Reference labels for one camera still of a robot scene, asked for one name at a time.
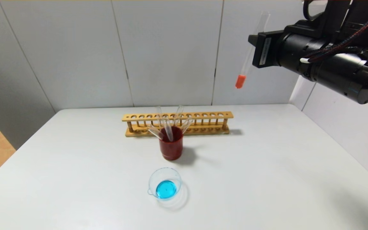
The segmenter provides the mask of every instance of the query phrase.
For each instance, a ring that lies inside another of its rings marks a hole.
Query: test tube
[[[270,13],[267,11],[261,11],[261,16],[259,19],[259,22],[257,24],[257,26],[255,27],[254,33],[253,35],[257,35],[259,32],[264,32],[266,24],[269,20],[270,17]],[[238,79],[237,82],[235,84],[235,87],[237,89],[242,88],[242,86],[244,85],[245,79],[247,78],[247,74],[249,72],[249,69],[252,65],[252,60],[254,58],[254,53],[255,53],[255,47],[251,44],[249,44],[249,49],[248,49],[248,53],[247,53],[247,58],[245,59],[244,65],[242,66],[241,72],[238,75]]]

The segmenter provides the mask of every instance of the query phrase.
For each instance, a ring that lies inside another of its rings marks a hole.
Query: label
[[[271,40],[272,40],[272,38],[266,38],[265,39],[265,42],[264,42],[263,48],[262,48],[262,55],[261,55],[261,59],[259,61],[259,65],[264,65],[266,63],[266,57],[268,56],[269,46],[271,45]]]

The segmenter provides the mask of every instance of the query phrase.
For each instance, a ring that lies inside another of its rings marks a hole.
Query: wooden peg
[[[129,132],[133,133],[133,127],[132,127],[132,123],[131,122],[127,122],[127,126],[129,127]]]
[[[224,123],[222,124],[222,129],[226,130],[226,123],[228,122],[228,119],[224,119]]]

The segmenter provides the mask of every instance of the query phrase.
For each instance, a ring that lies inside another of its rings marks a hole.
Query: wooden test tube rack
[[[163,113],[163,117],[174,120],[175,113]],[[193,123],[184,135],[210,135],[229,134],[228,119],[233,118],[232,112],[183,112],[179,118],[180,127],[190,117]],[[127,122],[126,137],[151,137],[153,134],[147,131],[150,124],[160,129],[156,113],[124,114],[123,122]]]

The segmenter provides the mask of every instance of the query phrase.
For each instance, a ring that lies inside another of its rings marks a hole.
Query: glass beaker
[[[150,176],[148,194],[167,200],[173,198],[180,188],[180,174],[172,168],[161,168]]]

